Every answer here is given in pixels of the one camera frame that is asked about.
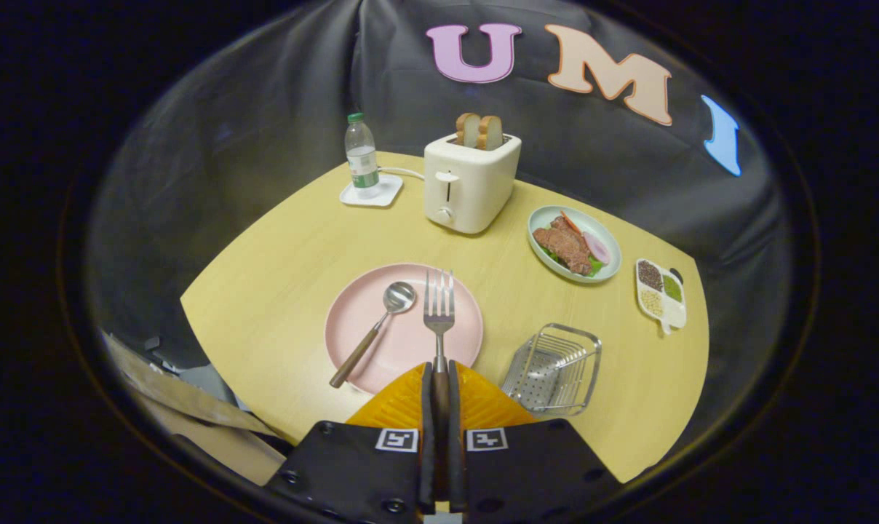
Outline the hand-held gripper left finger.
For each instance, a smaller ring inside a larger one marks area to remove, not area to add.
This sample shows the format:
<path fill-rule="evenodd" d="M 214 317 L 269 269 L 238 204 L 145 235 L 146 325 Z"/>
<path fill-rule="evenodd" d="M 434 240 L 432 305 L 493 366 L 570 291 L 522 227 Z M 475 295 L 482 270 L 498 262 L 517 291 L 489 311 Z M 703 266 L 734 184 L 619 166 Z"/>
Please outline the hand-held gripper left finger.
<path fill-rule="evenodd" d="M 416 365 L 350 420 L 319 421 L 264 488 L 330 523 L 420 523 L 435 511 L 432 365 Z"/>

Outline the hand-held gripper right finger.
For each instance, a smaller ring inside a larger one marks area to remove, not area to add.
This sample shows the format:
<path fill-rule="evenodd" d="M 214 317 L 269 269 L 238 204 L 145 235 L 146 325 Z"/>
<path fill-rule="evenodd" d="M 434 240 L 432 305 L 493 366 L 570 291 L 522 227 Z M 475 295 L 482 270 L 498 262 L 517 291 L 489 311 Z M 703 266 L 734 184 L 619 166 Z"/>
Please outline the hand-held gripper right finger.
<path fill-rule="evenodd" d="M 466 523 L 585 520 L 621 490 L 569 421 L 534 421 L 479 373 L 449 371 L 450 509 Z"/>

